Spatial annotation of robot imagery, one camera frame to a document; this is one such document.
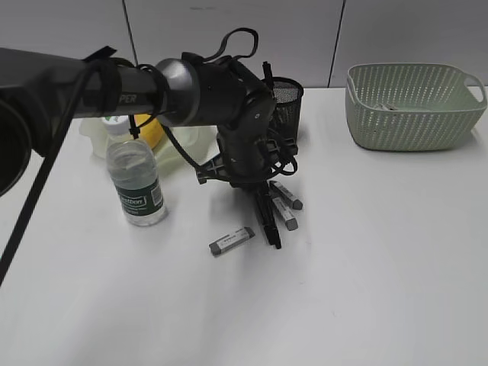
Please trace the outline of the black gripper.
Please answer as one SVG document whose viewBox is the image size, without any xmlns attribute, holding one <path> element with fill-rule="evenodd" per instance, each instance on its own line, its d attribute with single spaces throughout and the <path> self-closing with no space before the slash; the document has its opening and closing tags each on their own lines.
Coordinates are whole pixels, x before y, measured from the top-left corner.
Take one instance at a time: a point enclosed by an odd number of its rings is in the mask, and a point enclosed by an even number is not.
<svg viewBox="0 0 488 366">
<path fill-rule="evenodd" d="M 257 185 L 276 175 L 297 171 L 297 142 L 267 124 L 241 124 L 236 129 L 217 128 L 219 153 L 196 171 L 197 180 L 230 183 L 233 187 Z M 256 188 L 253 193 L 258 221 L 271 246 L 281 249 L 281 238 L 271 205 L 270 188 Z"/>
</svg>

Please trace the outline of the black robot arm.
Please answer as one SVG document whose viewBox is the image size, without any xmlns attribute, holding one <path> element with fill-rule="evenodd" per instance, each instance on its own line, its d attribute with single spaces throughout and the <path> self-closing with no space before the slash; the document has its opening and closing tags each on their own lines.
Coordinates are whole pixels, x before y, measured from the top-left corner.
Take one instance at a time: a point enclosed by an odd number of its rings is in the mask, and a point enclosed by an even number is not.
<svg viewBox="0 0 488 366">
<path fill-rule="evenodd" d="M 23 175 L 31 153 L 43 164 L 14 232 L 19 241 L 72 120 L 148 114 L 165 132 L 215 126 L 218 155 L 195 164 L 200 183 L 225 181 L 252 193 L 268 242 L 281 240 L 268 182 L 297 170 L 294 140 L 275 129 L 271 89 L 241 56 L 205 59 L 184 53 L 135 66 L 106 47 L 86 59 L 4 48 L 1 51 L 1 190 Z"/>
</svg>

